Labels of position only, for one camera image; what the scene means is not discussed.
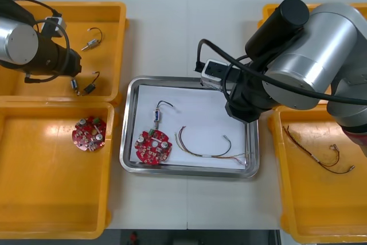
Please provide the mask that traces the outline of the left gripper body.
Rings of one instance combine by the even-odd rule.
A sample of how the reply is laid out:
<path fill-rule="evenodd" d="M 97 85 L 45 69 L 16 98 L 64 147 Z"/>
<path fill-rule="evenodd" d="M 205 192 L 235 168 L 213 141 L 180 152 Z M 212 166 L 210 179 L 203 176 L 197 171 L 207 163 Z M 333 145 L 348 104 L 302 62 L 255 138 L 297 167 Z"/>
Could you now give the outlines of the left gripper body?
<path fill-rule="evenodd" d="M 77 76 L 81 73 L 81 56 L 73 49 L 58 47 L 56 73 L 61 76 Z"/>

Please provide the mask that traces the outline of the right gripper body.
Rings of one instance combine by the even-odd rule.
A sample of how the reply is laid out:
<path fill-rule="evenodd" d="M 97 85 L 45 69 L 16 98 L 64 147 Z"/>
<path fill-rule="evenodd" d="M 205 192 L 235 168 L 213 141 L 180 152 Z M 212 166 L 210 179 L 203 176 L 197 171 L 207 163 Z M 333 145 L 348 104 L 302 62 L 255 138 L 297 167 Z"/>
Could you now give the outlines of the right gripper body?
<path fill-rule="evenodd" d="M 241 75 L 229 94 L 230 103 L 225 105 L 227 114 L 243 123 L 251 123 L 260 115 L 276 107 L 265 91 L 260 79 L 250 75 Z"/>

